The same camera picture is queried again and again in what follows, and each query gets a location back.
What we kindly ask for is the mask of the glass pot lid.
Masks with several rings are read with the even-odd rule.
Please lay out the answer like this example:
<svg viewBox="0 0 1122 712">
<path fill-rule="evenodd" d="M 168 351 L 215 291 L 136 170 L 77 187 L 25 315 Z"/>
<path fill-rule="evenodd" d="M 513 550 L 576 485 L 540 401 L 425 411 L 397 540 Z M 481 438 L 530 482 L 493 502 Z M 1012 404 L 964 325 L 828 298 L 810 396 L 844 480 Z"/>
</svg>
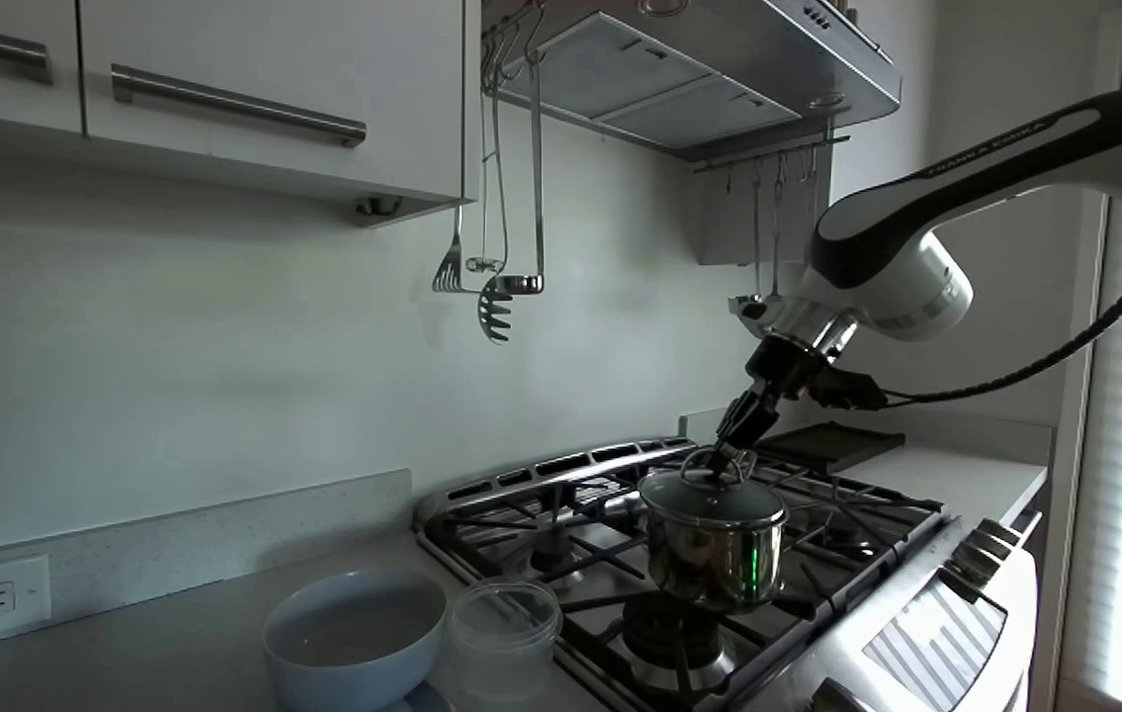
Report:
<svg viewBox="0 0 1122 712">
<path fill-rule="evenodd" d="M 655 468 L 637 486 L 649 514 L 701 530 L 764 530 L 787 523 L 778 491 L 754 481 L 749 468 L 710 469 L 712 446 L 697 447 L 675 466 Z"/>
</svg>

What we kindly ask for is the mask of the stainless steel pot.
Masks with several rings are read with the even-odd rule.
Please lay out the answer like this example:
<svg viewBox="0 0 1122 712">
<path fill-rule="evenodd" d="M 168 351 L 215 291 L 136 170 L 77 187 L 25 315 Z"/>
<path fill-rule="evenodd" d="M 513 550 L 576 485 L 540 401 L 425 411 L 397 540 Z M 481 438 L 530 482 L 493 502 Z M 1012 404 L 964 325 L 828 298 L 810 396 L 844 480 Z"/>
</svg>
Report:
<svg viewBox="0 0 1122 712">
<path fill-rule="evenodd" d="M 773 602 L 783 590 L 788 508 L 774 492 L 739 494 L 753 514 L 695 515 L 647 505 L 649 576 L 681 602 L 741 614 Z"/>
</svg>

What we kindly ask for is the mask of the black griddle tray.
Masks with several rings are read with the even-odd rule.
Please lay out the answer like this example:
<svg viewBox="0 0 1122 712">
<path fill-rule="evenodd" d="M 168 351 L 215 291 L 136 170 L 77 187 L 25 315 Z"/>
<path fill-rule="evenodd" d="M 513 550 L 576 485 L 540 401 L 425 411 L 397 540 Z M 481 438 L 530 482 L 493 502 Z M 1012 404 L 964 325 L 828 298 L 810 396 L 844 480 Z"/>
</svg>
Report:
<svg viewBox="0 0 1122 712">
<path fill-rule="evenodd" d="M 870 431 L 837 422 L 824 422 L 767 436 L 758 441 L 754 451 L 760 459 L 774 463 L 835 475 L 903 446 L 903 433 Z"/>
</svg>

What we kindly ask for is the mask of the metal spoon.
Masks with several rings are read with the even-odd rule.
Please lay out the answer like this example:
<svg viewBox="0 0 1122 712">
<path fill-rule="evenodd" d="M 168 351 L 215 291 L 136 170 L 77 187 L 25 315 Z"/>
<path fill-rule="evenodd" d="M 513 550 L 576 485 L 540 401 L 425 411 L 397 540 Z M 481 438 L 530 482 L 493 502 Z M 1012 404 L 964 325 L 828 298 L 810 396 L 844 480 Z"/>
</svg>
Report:
<svg viewBox="0 0 1122 712">
<path fill-rule="evenodd" d="M 767 304 L 778 304 L 782 300 L 781 289 L 779 289 L 779 266 L 781 266 L 782 246 L 782 204 L 785 197 L 785 152 L 778 152 L 776 181 L 773 184 L 773 212 L 772 212 L 772 284 L 764 300 Z"/>
</svg>

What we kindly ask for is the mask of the stove burner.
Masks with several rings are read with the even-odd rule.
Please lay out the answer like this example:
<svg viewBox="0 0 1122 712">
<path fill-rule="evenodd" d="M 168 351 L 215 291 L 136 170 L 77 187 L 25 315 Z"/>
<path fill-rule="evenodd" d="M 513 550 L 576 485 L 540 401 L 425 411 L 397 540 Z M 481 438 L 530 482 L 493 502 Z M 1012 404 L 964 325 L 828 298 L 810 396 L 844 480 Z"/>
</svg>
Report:
<svg viewBox="0 0 1122 712">
<path fill-rule="evenodd" d="M 718 619 L 664 593 L 638 595 L 623 605 L 620 649 L 633 678 L 660 692 L 710 692 L 736 668 Z"/>
<path fill-rule="evenodd" d="M 833 515 L 827 523 L 824 523 L 821 531 L 813 538 L 813 544 L 849 562 L 868 562 L 877 555 L 877 546 L 871 540 L 868 533 L 844 515 L 842 517 Z"/>
<path fill-rule="evenodd" d="M 534 540 L 528 558 L 524 560 L 521 573 L 524 577 L 543 580 L 555 571 L 578 562 L 573 540 L 569 540 L 569 537 L 563 533 L 543 533 L 537 540 Z M 580 581 L 583 581 L 583 572 L 569 571 L 563 576 L 548 577 L 544 582 L 550 588 L 565 589 L 574 586 Z"/>
</svg>

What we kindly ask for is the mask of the gas stove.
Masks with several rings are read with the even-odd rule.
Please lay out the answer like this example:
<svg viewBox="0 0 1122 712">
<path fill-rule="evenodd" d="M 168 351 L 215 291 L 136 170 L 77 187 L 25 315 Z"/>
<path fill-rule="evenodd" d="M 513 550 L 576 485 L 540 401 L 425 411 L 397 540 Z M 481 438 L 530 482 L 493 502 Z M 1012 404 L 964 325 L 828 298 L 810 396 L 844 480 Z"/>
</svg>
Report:
<svg viewBox="0 0 1122 712">
<path fill-rule="evenodd" d="M 548 457 L 440 489 L 417 540 L 467 584 L 532 579 L 557 662 L 609 712 L 1021 712 L 1047 470 L 905 445 L 818 474 L 758 459 L 787 503 L 776 599 L 719 616 L 649 575 L 636 486 L 684 437 Z"/>
</svg>

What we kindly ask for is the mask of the stove knob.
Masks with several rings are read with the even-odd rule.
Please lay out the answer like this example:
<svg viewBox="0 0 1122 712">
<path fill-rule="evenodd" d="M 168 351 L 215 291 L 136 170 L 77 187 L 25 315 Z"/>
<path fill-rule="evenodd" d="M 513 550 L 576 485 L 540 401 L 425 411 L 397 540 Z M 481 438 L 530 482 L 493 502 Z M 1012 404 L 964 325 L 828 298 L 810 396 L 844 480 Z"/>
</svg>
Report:
<svg viewBox="0 0 1122 712">
<path fill-rule="evenodd" d="M 992 551 L 1000 558 L 1008 556 L 1008 551 L 1015 551 L 1017 547 L 1020 547 L 1020 535 L 1015 530 L 1003 526 L 1003 524 L 993 521 L 993 519 L 981 519 L 976 531 L 987 540 L 987 544 L 981 545 L 981 547 L 986 547 L 987 551 Z"/>
<path fill-rule="evenodd" d="M 1003 560 L 969 540 L 962 540 L 955 546 L 950 558 L 953 571 L 976 588 L 985 588 L 1002 564 Z"/>
</svg>

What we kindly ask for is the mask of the metal measuring ladle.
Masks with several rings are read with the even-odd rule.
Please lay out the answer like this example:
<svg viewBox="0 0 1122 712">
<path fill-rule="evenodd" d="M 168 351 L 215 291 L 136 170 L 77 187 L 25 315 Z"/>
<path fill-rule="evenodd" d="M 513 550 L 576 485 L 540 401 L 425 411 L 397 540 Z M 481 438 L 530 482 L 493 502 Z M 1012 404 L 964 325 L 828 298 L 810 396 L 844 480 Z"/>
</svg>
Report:
<svg viewBox="0 0 1122 712">
<path fill-rule="evenodd" d="M 543 177 L 542 150 L 542 55 L 536 49 L 526 49 L 528 71 L 530 132 L 532 132 L 532 188 L 533 225 L 535 237 L 535 271 L 525 275 L 502 275 L 496 278 L 498 293 L 506 296 L 539 296 L 546 288 L 546 189 Z"/>
</svg>

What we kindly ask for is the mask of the oven door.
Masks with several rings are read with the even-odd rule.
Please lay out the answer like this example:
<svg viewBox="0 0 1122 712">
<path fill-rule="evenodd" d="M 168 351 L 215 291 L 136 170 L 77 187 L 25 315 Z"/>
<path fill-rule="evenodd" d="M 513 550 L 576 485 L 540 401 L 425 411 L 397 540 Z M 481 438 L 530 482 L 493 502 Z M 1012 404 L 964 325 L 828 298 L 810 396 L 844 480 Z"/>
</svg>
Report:
<svg viewBox="0 0 1122 712">
<path fill-rule="evenodd" d="M 802 712 L 1029 712 L 1034 560 L 1017 551 L 975 599 L 955 582 L 927 577 Z"/>
</svg>

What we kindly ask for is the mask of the steel range hood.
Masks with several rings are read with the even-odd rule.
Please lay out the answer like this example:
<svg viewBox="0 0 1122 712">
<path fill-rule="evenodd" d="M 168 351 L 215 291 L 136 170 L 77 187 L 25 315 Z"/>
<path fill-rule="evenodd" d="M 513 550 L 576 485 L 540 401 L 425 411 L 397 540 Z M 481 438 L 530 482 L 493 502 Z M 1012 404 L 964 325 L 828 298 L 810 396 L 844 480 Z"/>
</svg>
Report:
<svg viewBox="0 0 1122 712">
<path fill-rule="evenodd" d="M 862 124 L 903 103 L 903 74 L 842 0 L 480 0 L 503 101 L 705 161 Z"/>
</svg>

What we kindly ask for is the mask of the metal potato masher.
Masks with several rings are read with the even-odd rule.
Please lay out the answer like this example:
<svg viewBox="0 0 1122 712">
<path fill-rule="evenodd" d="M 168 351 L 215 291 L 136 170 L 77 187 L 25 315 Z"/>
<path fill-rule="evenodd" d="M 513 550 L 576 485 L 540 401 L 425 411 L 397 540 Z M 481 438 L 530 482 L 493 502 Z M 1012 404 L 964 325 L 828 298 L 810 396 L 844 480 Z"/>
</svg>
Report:
<svg viewBox="0 0 1122 712">
<path fill-rule="evenodd" d="M 467 267 L 473 272 L 491 272 L 496 267 L 502 267 L 502 261 L 494 260 L 488 255 L 487 248 L 489 235 L 488 163 L 496 156 L 496 150 L 491 148 L 491 139 L 487 135 L 487 118 L 485 117 L 487 115 L 487 109 L 485 108 L 487 104 L 485 104 L 485 95 L 493 89 L 494 55 L 497 53 L 497 47 L 498 40 L 494 40 L 493 38 L 482 38 L 482 41 L 480 41 L 482 54 L 480 55 L 478 74 L 478 109 L 480 149 L 482 149 L 482 157 L 480 158 L 480 188 L 482 189 L 480 191 L 480 228 L 482 228 L 482 234 L 480 235 L 480 255 L 467 261 Z"/>
</svg>

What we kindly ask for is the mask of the metal slotted turner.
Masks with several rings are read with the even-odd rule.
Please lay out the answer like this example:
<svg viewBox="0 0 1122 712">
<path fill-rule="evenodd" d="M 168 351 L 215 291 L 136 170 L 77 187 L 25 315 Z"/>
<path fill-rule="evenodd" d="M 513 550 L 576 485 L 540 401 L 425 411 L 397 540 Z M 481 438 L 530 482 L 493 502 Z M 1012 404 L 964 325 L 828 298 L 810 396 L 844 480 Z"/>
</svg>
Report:
<svg viewBox="0 0 1122 712">
<path fill-rule="evenodd" d="M 436 294 L 469 294 L 463 287 L 463 206 L 456 206 L 453 216 L 453 234 L 447 253 L 438 265 L 431 279 L 431 290 Z"/>
</svg>

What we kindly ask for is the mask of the clear plastic container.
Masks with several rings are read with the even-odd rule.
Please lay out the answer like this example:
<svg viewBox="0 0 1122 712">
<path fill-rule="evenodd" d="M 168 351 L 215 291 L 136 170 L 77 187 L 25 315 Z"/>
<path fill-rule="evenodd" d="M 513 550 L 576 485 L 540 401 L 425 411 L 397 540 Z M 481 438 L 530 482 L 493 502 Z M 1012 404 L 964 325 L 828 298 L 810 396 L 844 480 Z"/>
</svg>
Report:
<svg viewBox="0 0 1122 712">
<path fill-rule="evenodd" d="M 557 592 L 528 577 L 488 577 L 458 593 L 447 669 L 461 712 L 528 712 L 541 702 L 561 626 Z"/>
</svg>

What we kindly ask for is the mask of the metal utensil rail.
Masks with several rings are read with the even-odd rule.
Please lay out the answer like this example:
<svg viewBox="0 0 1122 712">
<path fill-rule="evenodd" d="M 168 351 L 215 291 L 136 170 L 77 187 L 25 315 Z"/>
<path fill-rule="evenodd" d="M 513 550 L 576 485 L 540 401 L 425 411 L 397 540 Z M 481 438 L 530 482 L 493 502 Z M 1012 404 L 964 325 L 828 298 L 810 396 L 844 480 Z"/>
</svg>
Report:
<svg viewBox="0 0 1122 712">
<path fill-rule="evenodd" d="M 826 139 L 806 141 L 806 144 L 788 145 L 788 147 L 762 150 L 762 152 L 751 152 L 749 156 L 720 159 L 720 161 L 702 161 L 699 167 L 692 168 L 692 174 L 709 174 L 709 172 L 720 170 L 720 168 L 729 168 L 733 166 L 746 165 L 746 163 L 762 161 L 762 159 L 782 156 L 782 154 L 811 152 L 811 150 L 831 147 L 836 144 L 845 144 L 846 141 L 850 141 L 850 135 L 828 136 Z"/>
</svg>

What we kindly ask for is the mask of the white wall cabinet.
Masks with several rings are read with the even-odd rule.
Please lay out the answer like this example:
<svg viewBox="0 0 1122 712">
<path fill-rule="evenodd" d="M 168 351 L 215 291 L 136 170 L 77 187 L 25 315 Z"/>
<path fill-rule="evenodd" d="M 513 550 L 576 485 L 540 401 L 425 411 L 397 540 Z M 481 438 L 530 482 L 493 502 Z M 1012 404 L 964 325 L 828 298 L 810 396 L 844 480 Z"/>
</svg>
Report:
<svg viewBox="0 0 1122 712">
<path fill-rule="evenodd" d="M 0 150 L 342 204 L 473 202 L 467 0 L 0 0 Z"/>
</svg>

